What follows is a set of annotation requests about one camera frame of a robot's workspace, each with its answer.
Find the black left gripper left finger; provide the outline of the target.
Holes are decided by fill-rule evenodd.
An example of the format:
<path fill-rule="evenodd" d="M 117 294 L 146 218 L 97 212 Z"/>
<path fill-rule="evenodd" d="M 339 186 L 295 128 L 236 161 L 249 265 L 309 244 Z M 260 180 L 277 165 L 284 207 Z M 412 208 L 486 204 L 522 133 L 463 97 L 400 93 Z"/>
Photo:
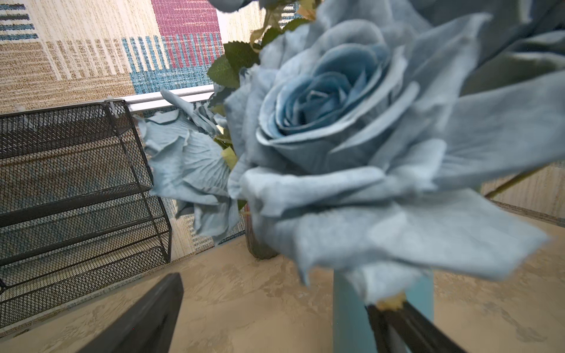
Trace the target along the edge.
<path fill-rule="evenodd" d="M 180 274 L 166 275 L 81 352 L 168 352 L 184 288 Z"/>

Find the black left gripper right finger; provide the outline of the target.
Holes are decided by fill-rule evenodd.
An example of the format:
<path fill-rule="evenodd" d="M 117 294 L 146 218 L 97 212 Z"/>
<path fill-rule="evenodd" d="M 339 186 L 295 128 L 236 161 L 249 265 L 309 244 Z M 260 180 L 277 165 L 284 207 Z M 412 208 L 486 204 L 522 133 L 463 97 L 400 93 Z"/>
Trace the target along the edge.
<path fill-rule="evenodd" d="M 366 311 L 379 352 L 466 352 L 407 301 L 379 302 Z"/>

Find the blue cylindrical vase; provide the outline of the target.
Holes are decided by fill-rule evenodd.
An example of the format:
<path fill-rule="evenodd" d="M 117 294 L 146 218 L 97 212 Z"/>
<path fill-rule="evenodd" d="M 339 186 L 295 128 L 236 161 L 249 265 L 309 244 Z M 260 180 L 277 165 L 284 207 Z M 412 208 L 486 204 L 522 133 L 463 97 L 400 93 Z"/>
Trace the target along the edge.
<path fill-rule="evenodd" d="M 408 301 L 434 320 L 433 276 L 419 279 L 407 292 Z M 333 275 L 333 351 L 376 353 L 377 346 L 364 302 L 339 273 Z"/>

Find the pink ribbed glass vase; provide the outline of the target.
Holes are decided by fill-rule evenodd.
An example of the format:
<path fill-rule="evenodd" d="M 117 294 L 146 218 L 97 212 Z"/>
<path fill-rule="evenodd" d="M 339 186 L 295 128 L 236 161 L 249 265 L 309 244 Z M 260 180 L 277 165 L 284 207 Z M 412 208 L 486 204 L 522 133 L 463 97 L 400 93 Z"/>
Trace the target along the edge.
<path fill-rule="evenodd" d="M 250 254 L 259 260 L 269 260 L 278 256 L 278 253 L 275 250 L 262 242 L 256 235 L 252 225 L 252 215 L 248 204 L 244 206 L 242 216 L 244 216 L 245 237 Z"/>

